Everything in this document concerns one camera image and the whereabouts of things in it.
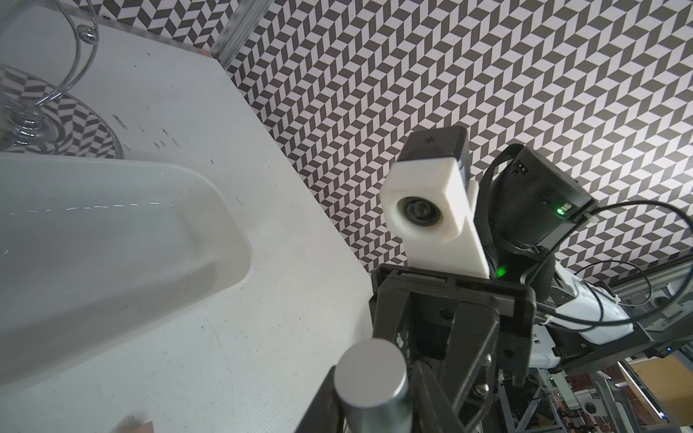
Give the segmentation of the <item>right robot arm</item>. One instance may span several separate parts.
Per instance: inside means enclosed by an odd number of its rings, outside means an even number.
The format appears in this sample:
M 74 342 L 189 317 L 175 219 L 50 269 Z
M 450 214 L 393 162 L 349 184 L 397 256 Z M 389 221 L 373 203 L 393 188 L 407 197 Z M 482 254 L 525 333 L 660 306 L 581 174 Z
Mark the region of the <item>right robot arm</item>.
M 692 337 L 684 319 L 662 333 L 640 311 L 556 259 L 563 242 L 603 212 L 570 175 L 533 149 L 507 146 L 482 180 L 460 144 L 433 135 L 406 144 L 380 191 L 388 230 L 408 263 L 373 274 L 384 389 L 376 430 L 470 432 L 505 381 L 532 369 L 592 373 L 638 353 L 665 357 Z

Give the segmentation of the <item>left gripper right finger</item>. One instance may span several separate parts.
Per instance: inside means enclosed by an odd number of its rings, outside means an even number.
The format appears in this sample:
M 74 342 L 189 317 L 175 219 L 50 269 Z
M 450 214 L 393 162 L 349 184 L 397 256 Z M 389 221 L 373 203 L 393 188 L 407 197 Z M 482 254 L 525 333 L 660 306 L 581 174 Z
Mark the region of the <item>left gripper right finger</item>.
M 416 361 L 411 368 L 411 393 L 414 432 L 465 431 L 431 368 L 422 361 Z

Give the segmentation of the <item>peach lipstick tube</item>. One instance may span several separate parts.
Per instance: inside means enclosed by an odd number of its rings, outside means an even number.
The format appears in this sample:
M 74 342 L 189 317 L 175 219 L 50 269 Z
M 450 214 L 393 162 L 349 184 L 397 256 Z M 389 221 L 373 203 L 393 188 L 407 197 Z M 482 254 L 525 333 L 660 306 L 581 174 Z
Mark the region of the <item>peach lipstick tube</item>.
M 128 415 L 113 427 L 111 433 L 155 433 L 151 420 L 143 420 L 135 415 Z

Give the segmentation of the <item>white storage box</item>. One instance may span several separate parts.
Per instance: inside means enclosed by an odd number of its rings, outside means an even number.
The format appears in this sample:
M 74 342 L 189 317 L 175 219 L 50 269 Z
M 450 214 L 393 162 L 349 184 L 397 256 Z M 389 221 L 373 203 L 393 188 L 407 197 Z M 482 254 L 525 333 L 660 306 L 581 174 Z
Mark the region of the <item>white storage box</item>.
M 25 388 L 243 284 L 218 189 L 163 162 L 1 157 L 1 388 Z

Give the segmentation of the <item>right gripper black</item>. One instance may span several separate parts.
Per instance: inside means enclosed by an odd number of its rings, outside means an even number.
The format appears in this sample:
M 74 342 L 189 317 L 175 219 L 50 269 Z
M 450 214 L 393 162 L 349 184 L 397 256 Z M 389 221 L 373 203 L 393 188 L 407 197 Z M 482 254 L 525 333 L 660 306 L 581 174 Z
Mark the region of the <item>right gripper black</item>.
M 533 344 L 533 289 L 389 264 L 373 271 L 371 280 L 373 336 L 392 342 L 401 336 L 411 362 L 422 357 L 443 363 L 440 384 L 464 432 L 476 430 L 490 410 L 496 365 L 515 386 L 524 384 Z

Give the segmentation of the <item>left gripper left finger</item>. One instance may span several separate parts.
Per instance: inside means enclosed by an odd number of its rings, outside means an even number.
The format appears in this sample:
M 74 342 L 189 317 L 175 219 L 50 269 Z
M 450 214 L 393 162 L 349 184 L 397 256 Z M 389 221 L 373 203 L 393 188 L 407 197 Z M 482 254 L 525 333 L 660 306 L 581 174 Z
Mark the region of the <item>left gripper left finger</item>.
M 335 371 L 335 366 L 328 370 L 295 433 L 342 433 L 344 431 L 344 414 L 334 383 Z

